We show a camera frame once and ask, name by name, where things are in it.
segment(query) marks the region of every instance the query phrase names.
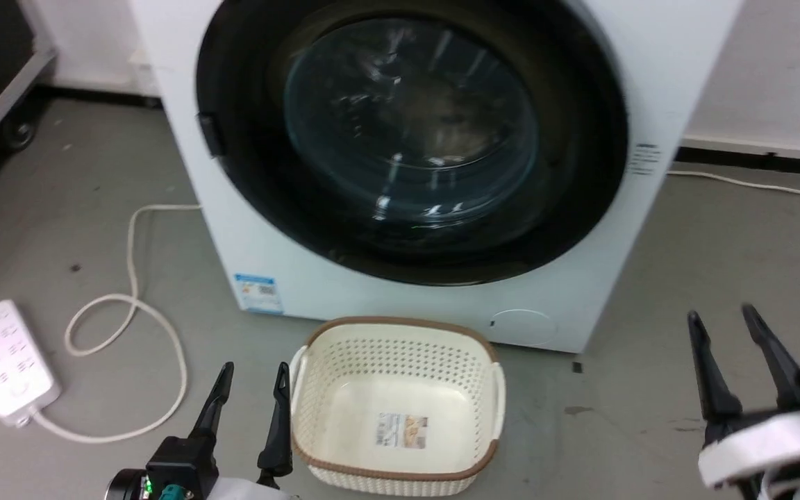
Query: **white basket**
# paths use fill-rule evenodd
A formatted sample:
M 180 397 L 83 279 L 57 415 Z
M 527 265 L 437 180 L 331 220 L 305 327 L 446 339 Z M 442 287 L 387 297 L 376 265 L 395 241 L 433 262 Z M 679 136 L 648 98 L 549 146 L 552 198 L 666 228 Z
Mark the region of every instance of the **white basket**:
M 461 326 L 345 317 L 292 359 L 292 440 L 321 481 L 441 497 L 492 459 L 505 417 L 496 353 Z

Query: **power strip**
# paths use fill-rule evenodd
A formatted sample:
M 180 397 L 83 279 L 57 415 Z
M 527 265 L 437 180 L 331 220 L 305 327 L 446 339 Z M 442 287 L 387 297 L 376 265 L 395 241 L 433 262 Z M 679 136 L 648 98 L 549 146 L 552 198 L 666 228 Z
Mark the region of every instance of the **power strip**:
M 23 427 L 60 396 L 33 336 L 13 301 L 0 301 L 0 420 Z

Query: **caster wheel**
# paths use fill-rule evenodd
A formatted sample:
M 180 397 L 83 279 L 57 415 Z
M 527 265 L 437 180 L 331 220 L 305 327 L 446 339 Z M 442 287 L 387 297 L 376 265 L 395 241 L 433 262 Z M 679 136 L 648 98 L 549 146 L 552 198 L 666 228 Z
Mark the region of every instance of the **caster wheel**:
M 23 151 L 35 138 L 35 124 L 14 117 L 0 123 L 0 148 L 6 151 Z

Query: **baseboard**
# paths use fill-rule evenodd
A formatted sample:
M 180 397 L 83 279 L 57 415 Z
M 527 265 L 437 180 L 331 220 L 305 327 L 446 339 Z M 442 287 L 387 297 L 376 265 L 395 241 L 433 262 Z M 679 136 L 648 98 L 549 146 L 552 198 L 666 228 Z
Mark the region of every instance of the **baseboard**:
M 39 98 L 75 99 L 76 101 L 101 102 L 102 104 L 118 104 L 139 108 L 162 108 L 163 106 L 161 99 L 158 97 L 48 85 L 36 85 L 32 95 Z
M 676 162 L 705 165 L 727 165 L 727 167 L 753 168 L 800 174 L 800 158 L 785 158 L 776 153 L 749 154 L 717 149 L 679 148 Z
M 162 108 L 162 101 L 123 92 L 107 92 L 38 85 L 33 94 L 39 97 L 78 99 L 143 108 Z M 754 168 L 800 174 L 800 148 L 758 142 L 736 142 L 689 135 L 681 142 L 675 161 L 728 167 Z
M 745 153 L 747 155 L 764 156 L 774 154 L 784 158 L 800 159 L 800 145 L 781 142 L 759 142 L 758 140 L 736 140 L 726 137 L 687 134 L 683 137 L 681 146 L 693 149 L 711 149 L 711 151 Z
M 142 89 L 135 81 L 134 78 L 127 78 L 122 81 L 104 81 L 99 79 L 83 79 L 54 73 L 51 77 L 42 82 L 45 85 L 53 88 L 66 88 L 76 90 L 90 90 L 95 92 L 113 92 L 113 94 L 129 94 L 129 95 L 143 95 Z

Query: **white cable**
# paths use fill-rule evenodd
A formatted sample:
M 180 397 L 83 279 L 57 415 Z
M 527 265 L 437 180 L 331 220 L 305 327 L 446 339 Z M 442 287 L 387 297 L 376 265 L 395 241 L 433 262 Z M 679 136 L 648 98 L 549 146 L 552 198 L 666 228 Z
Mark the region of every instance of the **white cable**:
M 178 332 L 175 331 L 174 326 L 169 323 L 168 319 L 165 319 L 165 316 L 161 312 L 156 309 L 153 309 L 149 304 L 144 303 L 142 300 L 138 298 L 139 295 L 139 287 L 138 287 L 138 275 L 136 269 L 134 268 L 134 228 L 136 221 L 138 219 L 138 215 L 143 212 L 152 212 L 158 210 L 199 210 L 200 206 L 198 205 L 149 205 L 143 206 L 143 208 L 137 210 L 137 212 L 131 215 L 131 220 L 128 224 L 128 243 L 126 245 L 126 259 L 125 262 L 128 268 L 128 278 L 129 282 L 131 283 L 131 295 L 126 294 L 107 294 L 103 295 L 102 297 L 98 297 L 93 301 L 85 304 L 79 311 L 76 311 L 76 314 L 73 316 L 73 319 L 69 321 L 69 325 L 67 325 L 67 330 L 64 332 L 64 346 L 67 348 L 67 352 L 72 354 L 73 356 L 83 357 L 88 356 L 90 354 L 95 354 L 95 352 L 104 349 L 109 344 L 113 344 L 113 342 L 120 336 L 125 327 L 131 323 L 131 319 L 134 317 L 134 313 L 137 310 L 143 310 L 144 313 L 149 314 L 153 317 L 160 325 L 162 325 L 165 332 L 168 333 L 169 338 L 172 339 L 172 344 L 175 348 L 175 354 L 178 355 L 178 369 L 181 371 L 181 388 L 178 389 L 178 396 L 175 398 L 174 404 L 172 407 L 169 408 L 169 411 L 165 412 L 165 415 L 159 417 L 158 420 L 153 422 L 142 429 L 138 429 L 136 431 L 131 431 L 130 433 L 124 434 L 116 434 L 115 436 L 104 436 L 104 437 L 95 437 L 95 436 L 85 436 L 83 434 L 73 433 L 73 431 L 68 431 L 63 427 L 54 424 L 51 420 L 48 420 L 41 412 L 35 412 L 34 418 L 35 420 L 45 427 L 45 429 L 51 431 L 52 433 L 57 434 L 58 436 L 71 441 L 76 441 L 77 443 L 85 443 L 85 444 L 103 444 L 103 443 L 113 443 L 115 441 L 121 440 L 130 440 L 131 438 L 135 438 L 140 436 L 141 434 L 148 433 L 156 427 L 164 424 L 166 420 L 168 420 L 178 409 L 178 406 L 181 405 L 181 402 L 184 401 L 184 394 L 187 392 L 187 362 L 184 361 L 184 349 L 181 348 L 181 339 L 178 338 Z M 92 307 L 95 307 L 99 303 L 105 303 L 105 301 L 123 301 L 124 303 L 131 304 L 131 309 L 129 309 L 127 316 L 125 316 L 125 320 L 123 324 L 110 336 L 106 341 L 102 342 L 96 347 L 92 347 L 91 349 L 77 349 L 75 345 L 73 345 L 73 329 L 76 327 L 76 323 L 79 321 L 80 317 L 86 313 Z
M 779 497 L 783 493 L 800 488 L 800 478 L 772 483 L 777 477 L 777 474 L 780 474 L 779 469 L 768 469 L 765 471 L 765 475 L 761 478 L 761 490 L 758 491 L 758 499 L 756 500 L 774 500 L 774 498 Z
M 681 176 L 689 176 L 689 177 L 705 177 L 706 179 L 715 179 L 716 181 L 723 181 L 724 183 L 736 184 L 737 186 L 743 186 L 748 188 L 756 188 L 759 190 L 772 190 L 772 191 L 782 191 L 784 193 L 792 193 L 796 195 L 800 195 L 800 190 L 795 189 L 794 187 L 785 187 L 785 186 L 774 186 L 772 184 L 756 184 L 756 183 L 747 183 L 746 181 L 738 181 L 737 179 L 731 179 L 730 177 L 724 177 L 724 175 L 717 175 L 717 174 L 709 174 L 708 172 L 698 172 L 693 170 L 671 170 L 669 171 L 669 175 L 681 175 Z

